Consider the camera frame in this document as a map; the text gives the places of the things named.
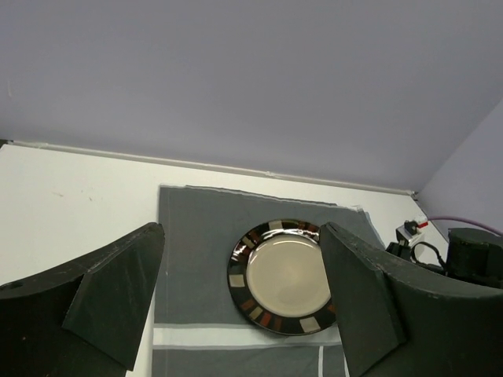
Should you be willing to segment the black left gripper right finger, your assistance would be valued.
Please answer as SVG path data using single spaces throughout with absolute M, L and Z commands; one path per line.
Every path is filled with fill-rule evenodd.
M 433 273 L 335 223 L 320 242 L 350 375 L 501 375 L 502 288 Z

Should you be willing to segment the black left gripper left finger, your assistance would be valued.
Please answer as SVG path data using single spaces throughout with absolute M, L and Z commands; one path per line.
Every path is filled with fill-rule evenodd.
M 164 249 L 150 222 L 1 286 L 3 376 L 124 376 L 134 369 Z

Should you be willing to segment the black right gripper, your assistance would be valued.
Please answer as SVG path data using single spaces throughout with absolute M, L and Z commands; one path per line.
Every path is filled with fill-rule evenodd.
M 502 288 L 502 236 L 482 229 L 452 228 L 448 233 L 446 258 L 439 249 L 425 241 L 411 246 L 408 241 L 389 243 L 386 252 L 423 269 L 452 279 L 497 289 Z M 434 252 L 436 264 L 420 262 L 416 247 Z

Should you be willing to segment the grey cloth placemat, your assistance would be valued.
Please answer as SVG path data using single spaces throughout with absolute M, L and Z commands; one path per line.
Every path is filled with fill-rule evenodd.
M 381 238 L 363 210 L 210 188 L 160 191 L 166 233 L 156 287 L 154 376 L 342 376 L 336 326 L 284 337 L 247 321 L 231 299 L 227 263 L 238 240 L 278 219 L 334 221 L 376 247 Z

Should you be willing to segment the striped rim dinner plate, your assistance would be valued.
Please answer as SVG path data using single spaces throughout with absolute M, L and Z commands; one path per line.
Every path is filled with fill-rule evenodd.
M 233 303 L 254 325 L 279 335 L 311 335 L 336 322 L 317 225 L 277 219 L 248 230 L 227 263 Z

